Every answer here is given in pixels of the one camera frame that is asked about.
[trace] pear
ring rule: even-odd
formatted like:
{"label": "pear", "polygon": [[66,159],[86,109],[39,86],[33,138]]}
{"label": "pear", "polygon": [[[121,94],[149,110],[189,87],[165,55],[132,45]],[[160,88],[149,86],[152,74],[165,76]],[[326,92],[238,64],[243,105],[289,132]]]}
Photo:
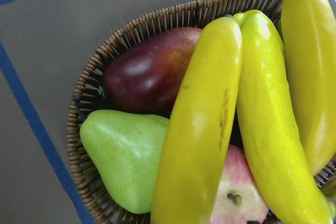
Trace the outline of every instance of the pear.
{"label": "pear", "polygon": [[229,144],[209,224],[262,223],[268,206],[261,196],[244,151]]}
{"label": "pear", "polygon": [[151,211],[168,123],[158,115],[97,110],[80,128],[83,146],[108,193],[134,214]]}

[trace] red apple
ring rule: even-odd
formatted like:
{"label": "red apple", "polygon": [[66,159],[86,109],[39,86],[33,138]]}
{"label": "red apple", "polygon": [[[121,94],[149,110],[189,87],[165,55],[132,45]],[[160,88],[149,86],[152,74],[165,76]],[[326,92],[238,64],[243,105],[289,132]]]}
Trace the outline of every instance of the red apple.
{"label": "red apple", "polygon": [[259,193],[244,151],[229,144],[209,224],[262,223],[267,213],[268,206]]}

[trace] fake fruit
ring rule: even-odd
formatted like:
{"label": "fake fruit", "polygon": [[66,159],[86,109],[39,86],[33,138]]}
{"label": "fake fruit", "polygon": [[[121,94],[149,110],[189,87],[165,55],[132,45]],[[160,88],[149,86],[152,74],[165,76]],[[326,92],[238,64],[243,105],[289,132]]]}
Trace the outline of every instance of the fake fruit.
{"label": "fake fruit", "polygon": [[209,224],[262,223],[267,213],[268,206],[255,184],[244,151],[229,144]]}
{"label": "fake fruit", "polygon": [[328,0],[283,0],[281,30],[293,111],[316,175],[336,152],[336,21]]}
{"label": "fake fruit", "polygon": [[259,191],[286,224],[332,224],[335,206],[317,187],[300,142],[279,34],[258,13],[240,28],[243,63],[237,114]]}
{"label": "fake fruit", "polygon": [[[263,16],[266,17],[266,15],[261,12],[260,10],[257,10],[257,9],[252,9],[252,10],[248,10],[246,12],[239,12],[239,13],[236,13],[233,18],[235,19],[235,21],[237,21],[238,25],[241,26],[243,24],[243,22],[251,15],[255,15],[255,14],[261,14]],[[276,36],[276,39],[278,40],[279,42],[279,46],[281,48],[281,51],[282,53],[284,54],[285,53],[285,48],[283,46],[283,42],[282,42],[282,38],[279,34],[279,36]]]}
{"label": "fake fruit", "polygon": [[208,224],[235,115],[241,35],[229,17],[205,26],[170,117],[151,224]]}
{"label": "fake fruit", "polygon": [[150,212],[169,120],[115,110],[91,112],[80,138],[113,200],[126,210]]}
{"label": "fake fruit", "polygon": [[102,75],[109,101],[131,113],[170,113],[201,31],[167,30],[112,61]]}
{"label": "fake fruit", "polygon": [[323,185],[321,191],[327,198],[336,199],[336,179],[334,178],[326,185]]}

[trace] yellow banana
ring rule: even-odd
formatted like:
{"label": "yellow banana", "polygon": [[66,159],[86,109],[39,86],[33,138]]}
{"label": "yellow banana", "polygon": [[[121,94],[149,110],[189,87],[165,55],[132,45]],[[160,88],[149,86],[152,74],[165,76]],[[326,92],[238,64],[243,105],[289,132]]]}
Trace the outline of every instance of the yellow banana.
{"label": "yellow banana", "polygon": [[290,95],[313,175],[336,151],[336,21],[328,0],[283,0]]}
{"label": "yellow banana", "polygon": [[[237,21],[238,25],[241,26],[242,23],[251,15],[254,15],[254,14],[260,14],[260,15],[263,15],[265,17],[267,17],[263,12],[261,12],[260,10],[257,10],[257,9],[252,9],[252,10],[247,10],[246,12],[243,12],[243,13],[236,13],[233,18],[235,19],[235,21]],[[282,42],[282,38],[279,35],[274,35],[276,37],[276,39],[278,40],[278,43],[279,43],[279,46],[281,48],[281,52],[283,54],[283,58],[285,60],[285,48],[283,46],[283,42]]]}
{"label": "yellow banana", "polygon": [[286,224],[332,224],[334,205],[316,186],[292,111],[278,32],[262,14],[241,25],[237,115],[246,158],[272,211]]}
{"label": "yellow banana", "polygon": [[209,223],[232,130],[241,54],[232,18],[218,18],[201,32],[170,117],[151,224]]}

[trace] woven basket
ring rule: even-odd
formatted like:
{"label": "woven basket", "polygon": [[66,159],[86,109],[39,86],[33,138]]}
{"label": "woven basket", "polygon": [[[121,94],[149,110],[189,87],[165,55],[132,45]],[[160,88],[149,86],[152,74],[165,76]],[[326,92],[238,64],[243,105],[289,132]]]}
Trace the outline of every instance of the woven basket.
{"label": "woven basket", "polygon": [[[282,0],[196,0],[154,10],[132,19],[96,49],[85,65],[72,95],[80,97],[79,106],[85,114],[106,109],[109,106],[98,93],[102,72],[113,59],[131,46],[175,27],[203,28],[216,18],[249,9],[263,11],[275,24],[280,17],[281,2]],[[79,138],[80,125],[78,111],[71,101],[67,127],[70,172],[78,194],[93,219],[96,223],[120,224],[122,220],[132,220],[134,224],[149,224],[150,214],[132,214],[118,206],[107,193],[96,167]],[[315,177],[319,187],[335,176],[335,166],[335,163],[330,163]],[[279,223],[279,219],[270,211],[264,223],[276,224]]]}

